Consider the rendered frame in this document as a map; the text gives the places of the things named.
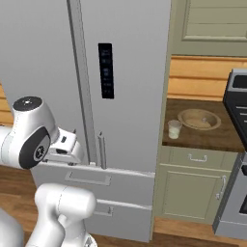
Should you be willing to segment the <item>olive fridge side panel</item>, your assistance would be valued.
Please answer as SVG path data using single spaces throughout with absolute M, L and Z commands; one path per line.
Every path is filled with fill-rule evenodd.
M 155 178 L 154 178 L 154 187 L 153 187 L 153 195 L 152 195 L 151 228 L 150 228 L 150 238 L 149 238 L 150 242 L 152 241 L 153 230 L 154 230 L 155 205 L 156 205 L 156 197 L 157 197 L 156 191 L 158 187 L 158 171 L 159 171 L 160 158 L 162 154 L 165 112 L 166 112 L 170 64 L 171 64 L 171 56 L 172 56 L 172 48 L 173 48 L 173 35 L 174 35 L 175 15 L 177 11 L 177 1 L 178 0 L 171 0 L 171 4 L 170 4 L 170 20 L 169 20 L 169 30 L 168 30 L 168 40 L 167 40 L 166 61 L 165 61 L 166 64 L 165 64 L 164 83 L 163 83 L 163 92 L 162 92 L 162 104 L 161 104 L 161 113 L 160 113 Z

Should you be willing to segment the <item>grey fridge door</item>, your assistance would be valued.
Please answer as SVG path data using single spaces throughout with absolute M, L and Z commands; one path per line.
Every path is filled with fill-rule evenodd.
M 171 0 L 81 0 L 96 137 L 107 168 L 156 166 Z
M 41 97 L 86 145 L 67 0 L 0 0 L 0 83 L 9 104 Z

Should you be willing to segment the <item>large grey fridge drawer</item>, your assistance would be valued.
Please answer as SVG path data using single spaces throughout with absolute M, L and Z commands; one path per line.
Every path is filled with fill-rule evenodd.
M 31 170 L 36 186 L 61 183 L 91 190 L 98 199 L 140 206 L 152 205 L 153 173 L 90 166 L 42 163 Z

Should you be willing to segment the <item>grey fridge right door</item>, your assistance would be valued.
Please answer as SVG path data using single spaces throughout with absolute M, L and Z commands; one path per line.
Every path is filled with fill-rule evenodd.
M 171 0 L 81 0 L 96 137 L 107 168 L 156 166 Z

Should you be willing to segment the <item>grey and black stove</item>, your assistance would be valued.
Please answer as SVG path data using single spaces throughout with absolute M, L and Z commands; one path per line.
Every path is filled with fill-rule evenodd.
M 236 157 L 212 229 L 215 235 L 247 240 L 247 69 L 232 69 L 223 103 L 244 151 Z

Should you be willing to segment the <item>olive lower cupboard door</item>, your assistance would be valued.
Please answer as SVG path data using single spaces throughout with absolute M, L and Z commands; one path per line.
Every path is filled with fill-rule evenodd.
M 158 172 L 157 214 L 162 217 L 211 224 L 220 205 L 215 194 L 230 171 L 161 164 Z

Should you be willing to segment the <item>olive upper cupboard door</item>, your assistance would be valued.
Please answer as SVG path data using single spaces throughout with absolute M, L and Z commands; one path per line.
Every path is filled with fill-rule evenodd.
M 174 55 L 247 57 L 247 0 L 173 0 Z

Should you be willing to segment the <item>olive cupboard door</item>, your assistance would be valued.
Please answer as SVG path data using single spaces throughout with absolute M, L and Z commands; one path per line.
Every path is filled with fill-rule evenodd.
M 173 0 L 174 55 L 247 57 L 247 0 Z
M 215 194 L 230 171 L 161 164 L 158 172 L 157 214 L 162 217 L 211 224 L 220 205 Z

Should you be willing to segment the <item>olive counter drawer front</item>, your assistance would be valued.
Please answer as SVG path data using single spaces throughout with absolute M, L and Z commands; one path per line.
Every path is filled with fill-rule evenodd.
M 207 155 L 207 162 L 193 162 L 188 159 L 188 153 L 192 153 L 194 158 L 202 159 Z M 173 164 L 188 165 L 188 166 L 214 166 L 220 167 L 229 158 L 235 159 L 235 152 L 227 151 L 213 151 L 213 150 L 200 150 L 191 148 L 170 148 L 170 162 Z

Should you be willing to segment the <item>tan ice bowl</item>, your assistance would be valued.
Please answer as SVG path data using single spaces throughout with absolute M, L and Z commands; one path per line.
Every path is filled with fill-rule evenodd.
M 186 109 L 178 113 L 178 120 L 184 126 L 196 130 L 209 131 L 221 125 L 221 119 L 209 111 L 203 109 Z

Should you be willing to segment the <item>grey fridge left door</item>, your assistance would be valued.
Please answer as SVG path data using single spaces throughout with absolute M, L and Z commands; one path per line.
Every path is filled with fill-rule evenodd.
M 9 104 L 41 97 L 86 145 L 67 0 L 0 0 L 0 83 Z

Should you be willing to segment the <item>small grey fridge drawer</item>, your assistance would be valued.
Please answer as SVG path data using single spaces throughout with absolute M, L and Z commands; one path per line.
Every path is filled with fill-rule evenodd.
M 89 233 L 150 241 L 151 206 L 96 200 L 94 214 L 85 220 Z

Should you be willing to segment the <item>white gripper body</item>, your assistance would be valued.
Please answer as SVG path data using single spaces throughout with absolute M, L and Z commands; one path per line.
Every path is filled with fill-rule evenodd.
M 70 153 L 57 153 L 57 151 L 48 151 L 43 162 L 60 162 L 80 164 L 83 161 L 84 152 L 78 142 L 75 142 Z

